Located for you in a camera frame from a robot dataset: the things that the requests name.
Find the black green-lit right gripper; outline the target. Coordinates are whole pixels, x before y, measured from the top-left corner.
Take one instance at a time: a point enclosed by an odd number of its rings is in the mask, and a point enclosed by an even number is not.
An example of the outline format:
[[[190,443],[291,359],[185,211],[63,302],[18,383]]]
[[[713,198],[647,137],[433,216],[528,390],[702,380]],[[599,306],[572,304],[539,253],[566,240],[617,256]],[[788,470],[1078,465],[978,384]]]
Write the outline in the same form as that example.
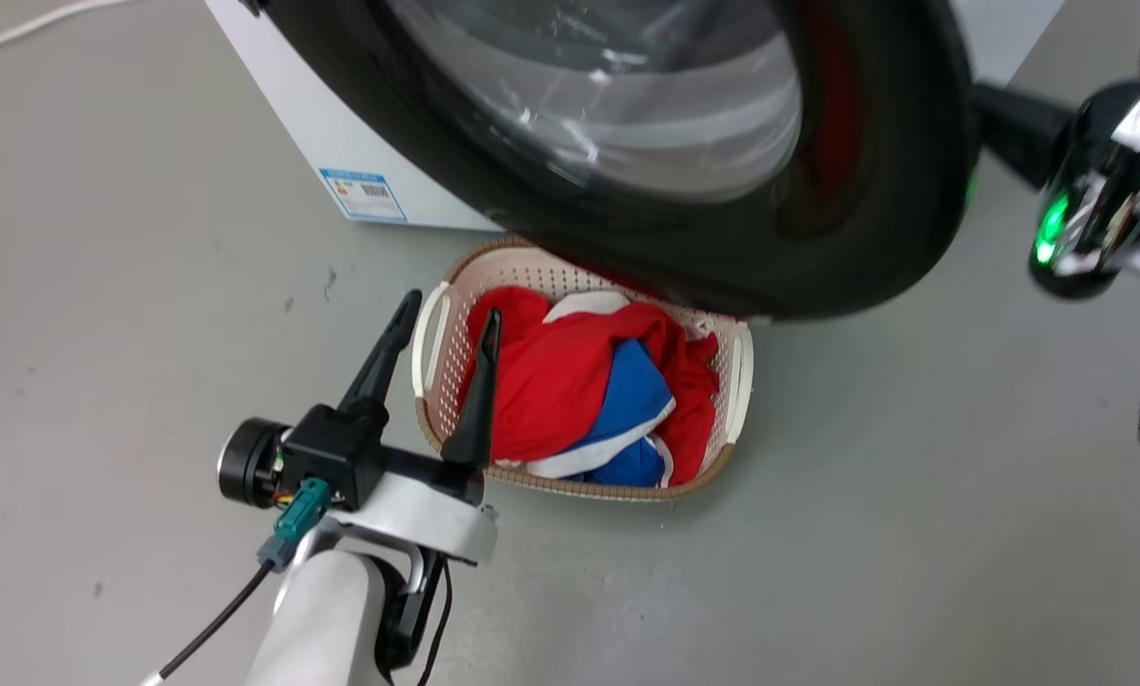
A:
[[[1140,253],[1140,75],[1078,106],[978,82],[971,109],[984,149],[1043,190],[1031,278],[1062,300],[1093,299]]]

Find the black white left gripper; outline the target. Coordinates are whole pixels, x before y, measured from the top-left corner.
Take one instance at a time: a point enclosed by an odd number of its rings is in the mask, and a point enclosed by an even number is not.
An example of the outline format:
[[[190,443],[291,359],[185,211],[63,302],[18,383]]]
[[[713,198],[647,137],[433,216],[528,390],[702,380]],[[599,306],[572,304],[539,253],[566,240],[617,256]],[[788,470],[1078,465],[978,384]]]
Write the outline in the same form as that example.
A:
[[[260,552],[276,567],[314,552],[314,536],[356,534],[413,555],[433,553],[462,563],[492,556],[497,526],[483,503],[491,462],[497,361],[503,315],[488,313],[459,424],[442,459],[383,444],[384,416],[399,356],[409,343],[423,294],[407,292],[375,340],[337,410],[317,405],[294,427],[249,418],[217,460],[217,482],[231,503],[279,507]]]

